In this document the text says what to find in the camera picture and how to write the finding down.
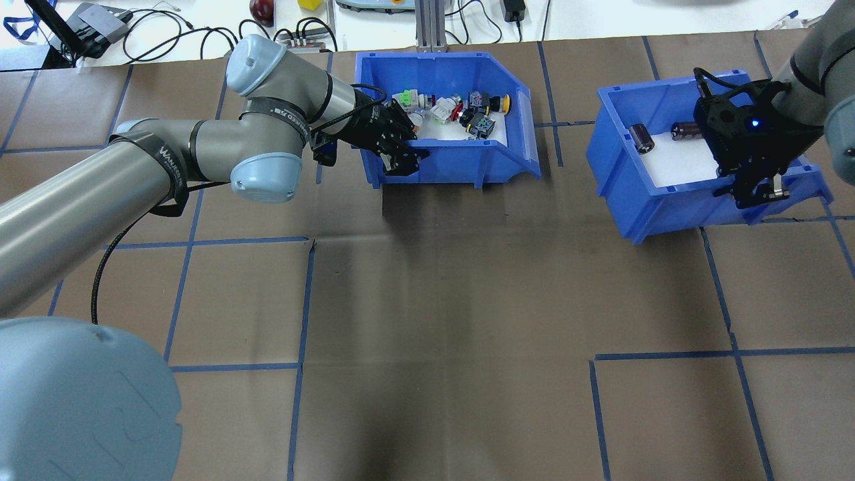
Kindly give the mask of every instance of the capacitor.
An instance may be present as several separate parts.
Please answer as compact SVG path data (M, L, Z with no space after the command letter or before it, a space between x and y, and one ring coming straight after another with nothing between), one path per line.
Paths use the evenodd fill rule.
M653 147L656 146L656 144L653 143L653 138L650 136L650 133L647 132L647 127L645 127L643 123L636 123L630 127L629 134L633 136L635 150L638 151L639 154L646 154L647 152L652 151Z
M674 122L671 126L672 140L703 139L698 124L695 122Z

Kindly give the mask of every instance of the metal stand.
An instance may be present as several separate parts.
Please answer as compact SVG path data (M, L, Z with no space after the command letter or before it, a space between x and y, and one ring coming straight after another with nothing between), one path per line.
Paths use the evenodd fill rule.
M416 0L416 49L445 52L445 9L442 0Z

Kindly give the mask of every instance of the blue tape line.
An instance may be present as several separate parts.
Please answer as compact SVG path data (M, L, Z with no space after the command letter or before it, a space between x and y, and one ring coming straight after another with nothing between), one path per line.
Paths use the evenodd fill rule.
M740 346L736 342L736 335L730 334L730 345L734 350L734 359L736 360L736 371L740 375L740 383L742 384L742 394L745 395L746 404L748 406L748 417L751 419L751 426L754 429L754 437L757 439L757 447L760 451L760 460L763 462L763 469L766 471L766 481L773 481L775 476L772 474L772 465L769 462L769 454L766 452L766 443L763 440L763 432L760 430L760 422L757 419L757 410L754 409L754 399L751 396L751 388L748 387L748 376L746 376L746 368L742 364L740 356Z
M305 237L257 237L250 239L195 240L194 246L232 246L236 244L274 244L280 242L306 242Z
M716 284L716 294L718 295L718 305L722 308L722 316L724 316L724 325L728 327L728 332L730 332L730 311L728 310L728 302L724 299L724 289L722 288L722 280L718 276L718 268L716 267L716 260L712 255L712 248L710 247L710 238L706 234L706 230L702 227L700 228L700 235L704 239L704 250L706 251L706 261L710 265L710 273L712 274L712 281Z
M303 394L303 363L306 360L306 342L309 335L309 307L312 297L312 278L315 273L315 245L309 249L309 264L306 268L306 290L303 296L303 330L300 332L299 367L294 387L294 407L291 413L291 443L288 447L288 481L294 479L294 462L297 460L297 428L300 421L300 399Z
M840 232L837 220L834 218L834 215L832 215L831 207L828 206L828 202L825 199L820 199L820 201L823 203L825 215L828 216L828 220L831 222L831 229L834 230L834 236L837 237L837 243L840 244L840 249L843 252L843 258L846 259L846 265L849 266L849 273L852 274L852 278L855 278L855 264L852 263L852 256L849 254L849 248L846 247L846 241L843 239L843 234Z
M40 152L70 152L70 151L99 151L103 145L78 145L76 147L37 147L32 149L9 149L7 154L27 154Z
M739 354L742 357L803 356L808 354L855 354L855 347L782 347L778 349L747 349L745 351L740 351Z
M262 364L222 364L222 365L173 365L172 372L224 372L224 371L277 371L297 369L296 362L262 363Z
M727 358L732 351L674 351L670 353L612 353L597 354L594 360L643 360L643 359L705 359Z
M546 68L546 54L543 51L543 42L537 43L537 50L540 53L540 67L543 69L543 81L546 85L546 99L549 102L549 116L554 124L556 121L555 104L552 102L552 83L549 81L549 69Z
M599 404L599 386L597 385L597 368L593 361L588 361L591 369L591 396L593 397L593 416L597 421L597 438L599 439L599 456L603 462L603 479L611 481L609 468L609 453L605 447L605 428L603 427L603 408Z
M56 312L56 303L59 302L59 293L62 292L63 282L65 282L65 280L59 281L54 289L54 296L53 299L50 300L50 307L48 307L48 316L53 316Z
M196 198L196 210L193 212L193 224L190 226L190 236L187 238L187 249L184 253L184 264L181 266L181 278L178 281L178 292L175 294L175 304L172 308L172 320L169 322L169 334L166 337L166 347L163 349L163 360L169 362L172 353L172 342L175 338L175 325L178 323L178 311L181 308L181 298L184 296L184 284L187 280L187 271L190 268L190 255L193 252L193 240L196 238L196 227L199 224L199 212L202 211L202 199L205 191L199 191Z
M659 79L659 69L656 68L656 60L653 58L653 50L650 48L650 41L647 40L647 36L641 37L641 41L644 42L644 50L647 51L647 61L650 63L650 68L653 71L653 79Z
M6 147L9 146L9 140L12 139L12 133L15 131L15 127L18 126L18 121L21 119L21 113L24 111L24 106L27 105L27 100L30 98L30 92L32 92L32 86L36 83L36 77L38 77L38 70L32 73L32 77L30 77L30 83L27 84L27 89L24 91L24 95L21 97L21 103L18 104L18 110L15 112L15 116L12 117L12 123L9 124L9 131L6 133L6 138L3 139L3 144L0 145L0 151L3 153L9 153L6 150Z
M558 127L552 128L552 139L555 141L555 157L558 160L558 167L563 167L564 157L561 155L561 139L558 137Z
M115 106L115 112L113 113L113 120L109 124L109 130L107 130L107 138L104 139L104 144L109 143L109 136L113 134L115 130L115 124L119 121L119 112L121 111L121 106L125 103L125 96L127 95L127 88L131 85L131 75L133 74L133 65L128 66L127 68L127 76L125 77L125 85L121 88L121 94L119 95L119 102Z
M226 76L223 75L222 86L220 87L220 100L217 101L216 114L214 115L216 120L220 120L220 116L222 115L222 104L226 100L226 87Z
M162 249L165 247L187 247L186 242L140 242L139 244L119 244L115 247L117 251L126 251L129 249Z
M763 54L763 46L760 45L760 39L757 38L757 34L759 31L754 31L754 48L757 49L757 55L760 57L760 63L763 64L763 70L766 71L766 75L771 79L772 71L769 70L769 63L766 62L766 55Z

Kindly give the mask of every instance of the robotic arm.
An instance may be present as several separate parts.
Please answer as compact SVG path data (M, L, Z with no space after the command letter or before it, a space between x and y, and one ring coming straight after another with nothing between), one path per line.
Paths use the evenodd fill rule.
M188 181L228 181L247 199L286 202L312 140L326 165L344 140L379 154L388 175L418 170L423 154L408 146L413 125L397 103L384 105L275 42L241 40L226 78L246 97L239 120L125 122L105 149L0 206L0 318L146 212L180 215ZM176 205L152 210L171 199Z
M837 0L772 80L733 86L695 69L701 98L694 117L734 183L739 208L786 199L789 164L824 133L834 169L855 185L855 0ZM730 90L714 95L707 79ZM749 104L734 101L747 94Z

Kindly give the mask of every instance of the cable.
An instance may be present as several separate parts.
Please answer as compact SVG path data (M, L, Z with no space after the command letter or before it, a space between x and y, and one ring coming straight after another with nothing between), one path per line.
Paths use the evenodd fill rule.
M301 37L303 39L306 38L306 27L308 27L309 25L311 25L313 23L317 23L317 24L320 24L321 27L324 27L327 30L327 32L329 33L329 37L333 40L333 48L335 49L335 51L339 51L339 43L335 40L335 33L333 33L333 29L330 28L329 25L327 25L323 20L321 20L317 17L307 17L307 18L304 18L302 20L306 20L306 22L303 24L303 31L301 34Z
M223 30L223 29L228 30L228 29L226 29L225 27L211 28L211 29L210 29L210 30L205 34L205 36L204 36L204 37L202 37L202 44L200 44L200 45L199 45L199 60L204 60L204 59L205 59L205 55L204 55L204 51L205 51L205 41L206 41L206 40L208 40L208 36L210 36L210 34L211 34L211 33L219 33L220 35L222 35L223 37L225 37L225 38L226 38L226 41L228 42L228 50L229 50L229 51L234 50L234 44L232 43L232 40L228 37L228 35L226 35L224 32L222 32L222 31L221 31L221 30Z
M457 7L460 9L461 0L457 0ZM466 33L466 41L465 44L469 43L469 29L466 27L466 17L463 16L463 11L460 11L460 23L463 24L463 32Z
M707 79L712 80L713 83L717 83L720 86L724 86L727 88L739 88L738 85L732 84L732 83L724 81L724 80L721 80L718 77L716 77L715 75L713 75L713 74L707 72L706 70L702 69L701 67L695 67L694 68L694 75L695 75L695 80L698 83L700 83L702 81L701 77L706 77Z
M257 21L254 21L254 20L252 20L252 19L249 19L249 18L244 18L244 19L243 19L242 21L240 21L240 23L238 24L238 36L239 36L239 37L241 37L241 38L243 38L243 37L244 37L244 34L243 34L243 32L242 32L242 31L243 31L243 29L244 29L244 25L246 25L247 23L254 24L256 27L258 27L258 28L262 31L262 33L264 33L264 36L265 36L265 37L267 37L268 39L270 39L270 34L269 34L269 33L267 33L267 29L266 29L266 28L264 28L264 25L262 25L262 24L258 23Z
M125 237L128 231L131 230L131 227L136 225L143 217L145 217L145 214L143 214L143 216L141 216L137 220L133 221L131 225L127 226L127 229L121 231L121 233L117 235L112 242L109 243L109 246L107 246L107 251L104 252L104 255L101 257L101 262L98 263L98 269L95 271L95 280L92 281L92 297L89 302L89 313L92 317L93 324L98 324L98 291L101 289L101 276L104 273L104 268L107 267L107 261L109 260L109 256L113 253L116 246L119 245L119 242L121 242L121 240Z
M385 91L385 90L383 90L383 89L381 89L381 88L379 88L378 86L371 86L371 85L368 85L368 84L351 84L351 86L352 86L352 87L368 88L368 89L371 89L371 90L373 90L373 91L375 91L375 92L379 92L379 93L380 93L380 95L381 95L381 98L380 98L379 100L373 100L373 101L371 101L371 102L368 102L367 104L360 105L360 106L356 107L355 109L351 110L350 112L347 112L346 114L342 114L342 115L340 115L340 116L338 116L338 117L335 117L334 119L332 119L332 120L331 120L331 121L329 121L329 122L324 122L324 123L322 123L321 125L319 125L319 126L317 126L317 127L313 128L313 129L312 129L312 133L320 132L320 131L322 131L324 128L327 128L327 127L329 127L329 126L331 126L331 125L335 125L335 124L337 124L337 123L339 123L339 122L343 121L344 119L346 119L346 118L348 118L348 117L353 117L353 116L354 116L357 112L359 112L360 110L365 110L365 109L367 109L367 108L369 108L369 107L374 107L375 105L380 105L380 104L383 104L384 102L386 102L386 91Z
M188 27L188 28L190 28L191 30L193 29L193 24L191 24L191 23L190 23L186 18L184 18L183 16L181 16L181 15L179 15L179 14L176 14L175 12L170 12L170 11L168 11L168 10L156 10L156 9L137 9L137 10L133 10L133 13L138 13L138 12L147 12L147 13L145 13L144 15L142 15L141 17L139 17L139 18L137 19L137 21L135 21L135 22L134 22L134 23L133 23L133 24L128 28L128 30L127 30L127 34L126 34L126 35L125 35L125 37L121 40L121 49L122 49L122 51L124 51L124 52L125 52L125 56L126 56L127 58L131 59L131 62L152 62L152 61L154 61L154 60L157 60L157 59L159 59L159 58L162 58L162 57L166 56L169 52L171 52L171 51L172 51L172 50L173 50L173 49L178 45L178 38L179 38L179 37L173 37L172 39L170 39L170 40L169 40L169 41L174 41L174 42L173 42L173 44L172 44L172 45L170 45L168 49L166 49L164 52L162 52L161 54L159 54L159 55L157 55L157 56L154 56L154 57L152 57L152 58L144 58L146 55L150 54L151 52L153 52L153 51L154 51L154 50L156 50L156 49L154 49L154 50L149 50L149 51L145 52L145 53L144 53L143 55L141 55L141 56L137 56L137 57L133 57L133 56L131 56L131 54L130 54L130 53L128 53L128 51L127 51L127 40L131 37L131 33L134 31L134 29L137 27L137 25L139 25L139 23L140 23L141 21L145 20L146 18L148 18L148 17L150 17L150 16L153 16L153 15L164 15L164 16L168 17L170 20L172 20L172 21L174 21L174 22L175 22L175 25L178 27L178 34L179 34L179 35L181 35L181 34L183 33L183 31L184 31L184 30L183 30L183 28L182 28L182 26L181 26L181 22L182 22L182 21L184 22L184 24L185 24L185 25L187 25L187 27ZM161 44L161 45L158 45L158 46L157 46L157 48L160 48L160 47L162 47L162 46L164 46L164 45L165 45L165 43L164 43L164 44Z
M187 192L202 190L209 187L222 186L228 183L229 182L207 182L204 184L199 184L197 186L188 187ZM92 281L92 296L89 302L89 313L91 315L91 321L93 324L98 324L98 292L101 289L101 278L104 273L104 268L107 267L107 261L109 260L110 255L112 255L113 251L119 245L119 242L121 242L121 240L125 238L125 235L127 235L131 228L137 225L137 223L143 217L145 217L145 214L140 216L137 220L133 221L131 225L127 226L125 230L121 231L119 235L117 235L115 239L113 239L113 241L109 243L109 246L107 246L107 250L104 251L104 255L101 257L101 262L98 263L98 269L95 271L95 279Z
M294 33L288 30L287 28L280 28L279 30L277 30L276 33L273 34L273 40L275 41L276 39L278 39L281 33L287 33L288 38L294 40Z
M163 47L164 45L168 44L169 42L175 42L176 40L181 39L181 38L183 38L183 37L186 37L187 35L190 35L191 33L197 33L197 32L209 32L209 31L211 31L211 30L219 31L219 30L220 30L220 29L222 29L222 28L225 28L225 27L217 27L217 28L202 27L202 28L194 28L194 29L192 29L192 30L191 30L191 31L189 31L189 32L183 32L183 33L180 33L180 34L175 35L174 37L172 37L172 38L170 38L170 39L166 39L166 40L164 40L164 41L163 41L163 42L161 42L159 45L156 45L155 47L153 47L153 48L149 49L148 51L146 51L144 54L142 54L142 55L140 55L140 56L137 56L137 57L128 56L128 58L129 58L130 60L128 60L127 62L125 62L125 65L128 65L128 64L131 64L131 63L134 63L134 62L152 62L152 61L157 60L158 58L161 58L161 57L165 56L166 54L168 54L168 53L169 53L169 52L174 48L174 46L173 46L173 47L170 47L170 48L169 48L169 50L167 50L167 51L163 52L161 55L158 55L158 56L155 56L155 57L152 57L152 58L146 58L146 59L142 59L142 57L144 57L144 56L146 56L146 55L149 55L151 52L153 52L153 51L155 51L155 50L157 50L157 49L159 49L159 48Z
M498 24L496 24L495 21L492 21L492 18L490 18L490 15L487 14L486 7L484 6L484 3L481 0L469 0L468 2L464 3L462 7L460 7L457 10L454 10L453 12L445 14L445 16L452 16L454 14L459 14L459 13L463 12L463 9L465 9L466 7L471 5L472 3L478 3L481 6L481 11L484 12L484 18L486 18L486 20L489 21L494 27L496 27L496 30L498 30L498 39L496 39L490 43L491 44L497 44L497 43L501 42L502 41L502 27L500 27ZM467 41L469 41L469 32L467 32Z
M549 23L549 8L552 6L552 0L546 1L546 15L543 17L543 33L540 35L540 41L546 39L546 25Z
M446 30L446 31L445 31L445 33L446 33L446 34L448 34L448 35L451 35L451 37L452 37L452 38L453 38L453 39L454 39L458 44L460 44L460 45L464 45L464 43L463 43L463 42L461 42L461 41L460 41L460 39L458 39L458 38L457 38L457 35L455 35L454 33L451 33L451 32L449 32L448 30Z

